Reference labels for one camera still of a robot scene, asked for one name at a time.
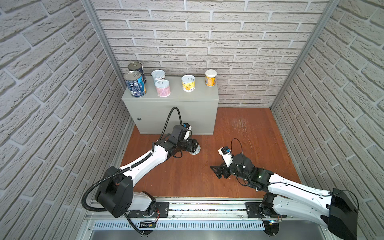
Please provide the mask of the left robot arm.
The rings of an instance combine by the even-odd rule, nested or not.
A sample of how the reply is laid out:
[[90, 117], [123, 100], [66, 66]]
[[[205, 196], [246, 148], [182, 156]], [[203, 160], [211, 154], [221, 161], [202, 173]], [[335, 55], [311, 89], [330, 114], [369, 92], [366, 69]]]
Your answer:
[[141, 211], [150, 217], [155, 212], [156, 199], [147, 192], [134, 192], [138, 181], [159, 164], [177, 153], [195, 152], [199, 143], [191, 138], [192, 127], [185, 123], [176, 125], [171, 134], [153, 143], [151, 150], [130, 164], [117, 169], [109, 168], [98, 185], [96, 201], [115, 218], [129, 211]]

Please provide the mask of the large blue can gold lid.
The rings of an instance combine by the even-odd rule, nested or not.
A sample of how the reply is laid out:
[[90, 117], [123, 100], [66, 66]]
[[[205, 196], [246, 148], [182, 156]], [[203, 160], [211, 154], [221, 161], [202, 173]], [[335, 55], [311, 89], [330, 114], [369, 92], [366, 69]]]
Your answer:
[[143, 76], [139, 71], [129, 71], [124, 74], [124, 79], [133, 97], [139, 98], [147, 93]]

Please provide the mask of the tall dark blue can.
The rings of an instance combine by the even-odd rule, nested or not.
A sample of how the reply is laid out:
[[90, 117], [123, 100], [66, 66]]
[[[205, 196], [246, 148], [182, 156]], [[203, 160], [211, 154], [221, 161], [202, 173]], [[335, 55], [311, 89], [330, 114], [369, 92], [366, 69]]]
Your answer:
[[146, 83], [146, 76], [144, 74], [144, 68], [143, 68], [143, 65], [139, 62], [132, 62], [132, 63], [129, 63], [128, 64], [128, 69], [129, 71], [138, 71], [141, 73], [142, 77], [143, 77], [143, 82]]

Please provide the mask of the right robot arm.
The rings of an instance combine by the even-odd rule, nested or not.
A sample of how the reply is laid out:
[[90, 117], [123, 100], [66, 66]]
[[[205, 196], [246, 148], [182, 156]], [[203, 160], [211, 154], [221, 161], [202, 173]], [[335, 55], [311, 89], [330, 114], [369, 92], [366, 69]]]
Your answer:
[[326, 227], [343, 240], [357, 238], [359, 207], [347, 195], [348, 190], [330, 192], [290, 181], [255, 167], [244, 154], [234, 156], [227, 147], [219, 149], [219, 154], [224, 162], [211, 167], [219, 179], [234, 176], [244, 181], [244, 187], [266, 193], [259, 205], [264, 218], [298, 217]]

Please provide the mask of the yellow can with pull tab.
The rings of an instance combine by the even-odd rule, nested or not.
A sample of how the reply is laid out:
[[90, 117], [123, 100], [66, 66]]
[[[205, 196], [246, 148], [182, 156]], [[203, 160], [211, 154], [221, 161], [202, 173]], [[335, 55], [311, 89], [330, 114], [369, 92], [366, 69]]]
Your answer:
[[182, 86], [185, 92], [193, 92], [195, 90], [195, 77], [193, 75], [182, 76]]

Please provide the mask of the white can with pull tab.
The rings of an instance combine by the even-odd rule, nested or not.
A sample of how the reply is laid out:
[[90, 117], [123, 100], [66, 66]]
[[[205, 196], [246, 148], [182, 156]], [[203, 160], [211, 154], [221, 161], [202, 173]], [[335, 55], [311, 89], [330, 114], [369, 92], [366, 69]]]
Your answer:
[[168, 80], [158, 80], [155, 82], [158, 96], [161, 98], [168, 97], [171, 94], [170, 82]]

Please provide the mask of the white can with date stamp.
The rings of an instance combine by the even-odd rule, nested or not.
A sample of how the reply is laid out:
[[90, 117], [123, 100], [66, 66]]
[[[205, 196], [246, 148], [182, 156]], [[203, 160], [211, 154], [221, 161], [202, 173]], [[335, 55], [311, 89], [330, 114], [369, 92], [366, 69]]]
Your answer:
[[154, 80], [154, 83], [166, 79], [165, 72], [163, 70], [155, 70], [151, 73], [151, 76]]

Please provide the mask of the orange can with white lid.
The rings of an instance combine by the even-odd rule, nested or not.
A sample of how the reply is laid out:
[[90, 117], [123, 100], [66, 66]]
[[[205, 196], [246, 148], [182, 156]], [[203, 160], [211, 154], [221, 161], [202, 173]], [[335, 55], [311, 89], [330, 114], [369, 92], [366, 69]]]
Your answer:
[[205, 84], [208, 87], [213, 87], [216, 85], [216, 77], [217, 77], [217, 71], [209, 69], [205, 72], [206, 80]]

